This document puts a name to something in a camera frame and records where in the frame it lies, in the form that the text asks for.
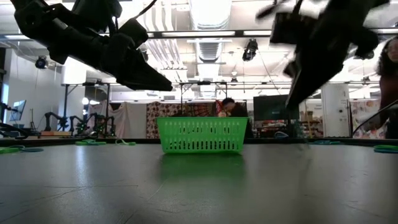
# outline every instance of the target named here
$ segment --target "green plastic basket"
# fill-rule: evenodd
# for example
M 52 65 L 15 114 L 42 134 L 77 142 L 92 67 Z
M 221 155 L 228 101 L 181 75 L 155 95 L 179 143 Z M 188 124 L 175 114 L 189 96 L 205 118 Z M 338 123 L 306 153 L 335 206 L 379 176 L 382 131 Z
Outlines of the green plastic basket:
M 241 152 L 248 118 L 157 118 L 165 153 Z

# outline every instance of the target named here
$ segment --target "pillar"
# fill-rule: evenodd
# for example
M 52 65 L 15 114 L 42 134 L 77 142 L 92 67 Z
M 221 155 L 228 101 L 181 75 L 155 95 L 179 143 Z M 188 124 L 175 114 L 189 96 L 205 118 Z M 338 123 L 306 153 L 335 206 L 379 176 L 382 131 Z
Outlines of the pillar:
M 348 84 L 326 84 L 321 88 L 323 136 L 350 137 Z

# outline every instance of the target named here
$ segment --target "television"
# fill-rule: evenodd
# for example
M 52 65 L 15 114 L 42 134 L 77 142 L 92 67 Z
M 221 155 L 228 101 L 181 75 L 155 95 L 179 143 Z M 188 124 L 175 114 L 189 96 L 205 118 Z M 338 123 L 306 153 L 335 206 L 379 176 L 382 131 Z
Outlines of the television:
M 255 96 L 253 98 L 254 121 L 300 119 L 299 106 L 287 110 L 288 95 Z
M 26 100 L 21 100 L 15 102 L 12 106 L 12 111 L 10 115 L 10 121 L 20 121 L 22 118 L 22 113 L 24 112 Z

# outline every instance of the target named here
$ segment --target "person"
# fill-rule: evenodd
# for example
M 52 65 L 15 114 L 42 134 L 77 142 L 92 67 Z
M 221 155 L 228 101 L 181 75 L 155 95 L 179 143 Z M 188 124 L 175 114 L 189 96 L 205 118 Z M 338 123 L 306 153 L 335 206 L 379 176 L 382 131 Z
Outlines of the person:
M 223 100 L 223 109 L 225 110 L 225 114 L 228 114 L 230 117 L 242 117 L 248 118 L 248 111 L 239 103 L 235 103 L 232 98 L 225 98 Z M 248 119 L 248 124 L 246 125 L 246 131 L 244 133 L 244 138 L 253 138 L 253 132 L 251 130 L 251 123 Z
M 388 40 L 380 54 L 376 73 L 380 76 L 380 110 L 398 100 L 398 36 Z M 398 139 L 397 110 L 380 111 L 368 128 L 379 129 L 389 119 L 386 138 Z

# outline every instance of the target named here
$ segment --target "curtain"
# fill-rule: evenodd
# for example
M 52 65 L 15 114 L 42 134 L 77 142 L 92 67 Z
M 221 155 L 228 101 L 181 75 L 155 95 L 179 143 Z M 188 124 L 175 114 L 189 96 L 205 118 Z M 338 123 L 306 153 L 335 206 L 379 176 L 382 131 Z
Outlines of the curtain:
M 121 103 L 120 107 L 112 110 L 109 107 L 109 116 L 114 117 L 115 133 L 118 138 L 143 139 L 146 138 L 146 104 Z M 89 113 L 106 114 L 106 104 L 90 105 Z M 89 127 L 94 126 L 94 119 L 88 122 Z
M 352 101 L 351 111 L 353 114 L 353 129 L 356 129 L 363 121 L 363 118 L 368 118 L 379 111 L 380 100 L 368 100 L 368 101 Z M 384 124 L 379 129 L 370 131 L 364 131 L 362 129 L 357 130 L 354 133 L 354 138 L 357 139 L 384 139 L 386 137 L 387 125 Z
M 181 104 L 153 102 L 147 105 L 147 128 L 146 137 L 149 139 L 158 139 L 159 131 L 157 129 L 156 118 L 173 116 L 181 110 Z M 185 103 L 183 105 L 185 116 L 206 117 L 215 116 L 214 103 Z

